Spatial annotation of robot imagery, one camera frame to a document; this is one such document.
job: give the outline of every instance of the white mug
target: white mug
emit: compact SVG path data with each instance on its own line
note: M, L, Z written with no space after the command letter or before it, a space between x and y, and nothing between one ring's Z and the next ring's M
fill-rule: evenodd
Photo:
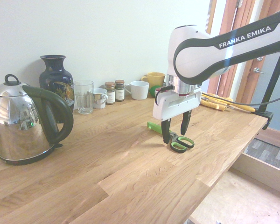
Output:
M133 99L143 100L147 98L149 83L144 81L133 81L125 86L125 90L132 95Z
M103 109L106 107L106 100L108 99L107 90L96 88L93 90L94 104L96 109Z

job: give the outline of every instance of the electric kettle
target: electric kettle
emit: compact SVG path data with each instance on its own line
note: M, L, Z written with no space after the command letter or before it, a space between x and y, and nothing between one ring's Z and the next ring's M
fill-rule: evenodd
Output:
M54 105L64 124L58 130L51 105ZM0 158L21 165L38 161L60 144L71 132L73 114L57 94L19 82L6 75L0 85Z

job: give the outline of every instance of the franka emika robot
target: franka emika robot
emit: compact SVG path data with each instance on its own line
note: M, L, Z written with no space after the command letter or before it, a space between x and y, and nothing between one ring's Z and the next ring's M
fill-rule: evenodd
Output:
M280 12L229 33L211 37L195 25L173 30L168 48L167 86L156 94L153 117L161 121L163 140L170 141L171 118L183 114L187 131L192 109L200 104L203 81L230 66L280 52Z

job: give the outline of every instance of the spice jar lid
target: spice jar lid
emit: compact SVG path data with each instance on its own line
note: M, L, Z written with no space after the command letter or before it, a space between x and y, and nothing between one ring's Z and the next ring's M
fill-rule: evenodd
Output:
M118 80L115 80L115 83L116 84L123 84L123 83L125 83L125 81L121 80L121 79L118 79Z
M105 82L105 85L112 86L112 85L115 85L115 83L114 82Z

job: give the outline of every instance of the drinking glass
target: drinking glass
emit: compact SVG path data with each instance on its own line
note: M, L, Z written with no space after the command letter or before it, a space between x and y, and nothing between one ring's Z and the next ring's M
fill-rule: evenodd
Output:
M93 112L93 81L78 80L74 82L75 96L78 104L78 112L89 114Z

